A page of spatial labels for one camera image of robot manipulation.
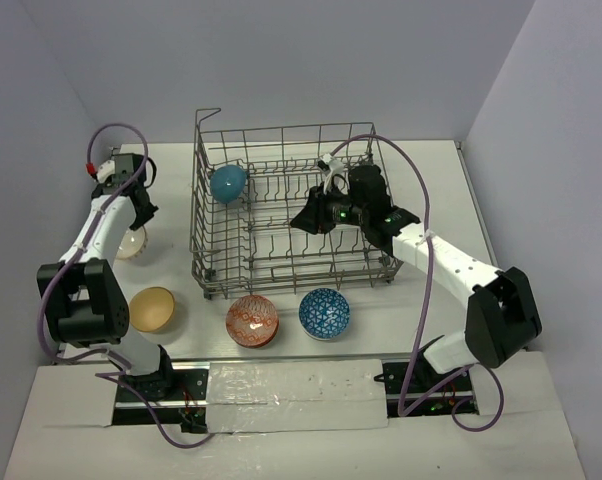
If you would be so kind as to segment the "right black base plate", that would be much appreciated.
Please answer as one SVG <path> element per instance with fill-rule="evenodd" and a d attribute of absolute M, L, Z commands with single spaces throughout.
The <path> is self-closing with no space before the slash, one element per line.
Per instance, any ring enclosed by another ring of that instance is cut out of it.
<path fill-rule="evenodd" d="M 407 360 L 384 360 L 382 372 L 374 376 L 374 381 L 384 386 L 389 418 L 398 417 L 400 391 L 407 368 Z M 427 362 L 419 360 L 410 380 L 404 407 L 411 406 L 422 394 L 445 377 L 446 374 L 437 374 Z M 476 414 L 478 412 L 473 385 L 468 373 L 463 373 L 441 386 L 417 406 L 410 416 L 449 415 L 454 407 L 458 408 L 457 412 L 460 414 Z"/>

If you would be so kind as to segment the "red patterned bowl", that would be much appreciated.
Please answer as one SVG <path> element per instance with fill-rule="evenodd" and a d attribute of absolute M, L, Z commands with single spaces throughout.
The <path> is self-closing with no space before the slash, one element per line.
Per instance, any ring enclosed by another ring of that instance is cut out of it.
<path fill-rule="evenodd" d="M 225 326 L 230 338 L 245 348 L 260 348 L 270 343 L 279 329 L 275 305 L 266 297 L 246 295 L 228 309 Z"/>

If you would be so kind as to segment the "yellow bowl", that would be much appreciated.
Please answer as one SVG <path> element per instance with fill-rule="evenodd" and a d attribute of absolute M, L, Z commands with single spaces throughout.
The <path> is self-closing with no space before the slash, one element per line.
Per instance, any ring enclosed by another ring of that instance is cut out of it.
<path fill-rule="evenodd" d="M 130 323 L 142 333 L 154 333 L 165 327 L 176 309 L 173 293 L 164 287 L 138 292 L 129 302 Z"/>

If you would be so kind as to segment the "plain blue bowl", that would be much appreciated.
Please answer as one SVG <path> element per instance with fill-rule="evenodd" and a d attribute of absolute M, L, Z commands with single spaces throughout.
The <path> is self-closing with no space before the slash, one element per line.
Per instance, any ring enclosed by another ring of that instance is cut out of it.
<path fill-rule="evenodd" d="M 229 204 L 240 197 L 246 183 L 247 174 L 240 166 L 222 166 L 210 179 L 211 193 L 217 202 Z"/>

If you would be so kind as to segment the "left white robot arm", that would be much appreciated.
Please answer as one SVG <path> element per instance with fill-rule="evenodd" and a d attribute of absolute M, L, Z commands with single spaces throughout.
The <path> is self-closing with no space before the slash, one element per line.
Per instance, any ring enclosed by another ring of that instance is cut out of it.
<path fill-rule="evenodd" d="M 126 231 L 143 226 L 155 211 L 142 179 L 99 183 L 75 244 L 37 272 L 37 335 L 46 355 L 61 364 L 102 355 L 119 368 L 126 385 L 150 401 L 169 396 L 177 376 L 165 349 L 130 326 L 111 263 Z"/>

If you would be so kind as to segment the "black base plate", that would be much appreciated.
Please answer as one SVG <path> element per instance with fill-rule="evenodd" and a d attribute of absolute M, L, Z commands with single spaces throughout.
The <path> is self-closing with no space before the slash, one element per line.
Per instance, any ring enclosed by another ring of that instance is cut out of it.
<path fill-rule="evenodd" d="M 207 434 L 207 387 L 209 366 L 175 364 L 171 383 L 161 381 L 123 382 L 149 403 L 163 426 L 178 426 L 182 433 Z M 139 397 L 123 386 L 116 387 L 112 424 L 114 426 L 149 426 L 155 423 L 152 414 Z"/>
<path fill-rule="evenodd" d="M 374 381 L 384 386 L 389 418 L 398 417 L 400 391 L 407 368 L 407 360 L 384 360 L 382 372 L 374 376 Z M 446 374 L 437 374 L 427 362 L 419 360 L 410 380 L 404 407 L 411 406 L 422 394 L 445 377 Z M 410 416 L 449 415 L 454 407 L 458 408 L 457 412 L 460 414 L 476 414 L 478 412 L 473 385 L 468 373 L 463 373 L 441 386 L 417 406 Z"/>

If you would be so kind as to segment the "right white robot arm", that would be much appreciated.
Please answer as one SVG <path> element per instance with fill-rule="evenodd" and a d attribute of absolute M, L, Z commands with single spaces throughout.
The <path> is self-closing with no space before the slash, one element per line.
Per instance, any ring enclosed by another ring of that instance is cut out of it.
<path fill-rule="evenodd" d="M 351 169 L 347 184 L 347 192 L 341 192 L 328 177 L 312 187 L 291 227 L 325 235 L 340 224 L 355 226 L 373 247 L 430 276 L 466 311 L 463 330 L 425 348 L 425 360 L 415 367 L 420 387 L 436 391 L 451 371 L 466 365 L 495 369 L 541 334 L 536 301 L 523 271 L 484 263 L 435 235 L 423 219 L 393 204 L 376 166 Z"/>

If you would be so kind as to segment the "blue patterned bowl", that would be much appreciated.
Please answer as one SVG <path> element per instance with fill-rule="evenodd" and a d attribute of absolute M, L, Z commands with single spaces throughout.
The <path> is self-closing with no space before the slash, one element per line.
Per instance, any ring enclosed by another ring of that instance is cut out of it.
<path fill-rule="evenodd" d="M 317 288 L 300 302 L 298 316 L 303 330 L 319 341 L 341 336 L 350 324 L 350 305 L 337 290 Z"/>

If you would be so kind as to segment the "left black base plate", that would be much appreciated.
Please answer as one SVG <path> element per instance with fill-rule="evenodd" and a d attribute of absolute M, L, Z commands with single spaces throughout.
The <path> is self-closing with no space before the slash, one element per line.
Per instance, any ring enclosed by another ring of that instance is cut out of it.
<path fill-rule="evenodd" d="M 171 383 L 161 381 L 123 382 L 149 403 L 163 426 L 178 426 L 182 433 L 207 434 L 207 387 L 209 366 L 175 364 Z M 152 414 L 139 397 L 123 386 L 116 387 L 112 424 L 114 426 L 149 426 L 155 423 Z"/>

